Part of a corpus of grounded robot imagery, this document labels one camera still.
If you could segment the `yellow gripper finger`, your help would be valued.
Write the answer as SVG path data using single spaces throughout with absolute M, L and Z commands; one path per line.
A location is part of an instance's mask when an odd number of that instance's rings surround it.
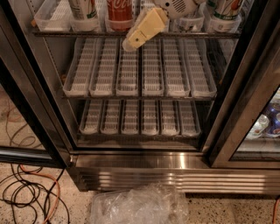
M 136 51 L 148 40 L 158 35 L 165 28 L 167 21 L 168 17 L 163 9 L 143 8 L 122 42 L 122 48 L 126 52 Z

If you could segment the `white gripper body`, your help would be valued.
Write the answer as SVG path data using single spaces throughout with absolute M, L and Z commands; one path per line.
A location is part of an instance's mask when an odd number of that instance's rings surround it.
M 152 2 L 162 8 L 170 19 L 182 18 L 192 14 L 206 0 L 152 0 Z

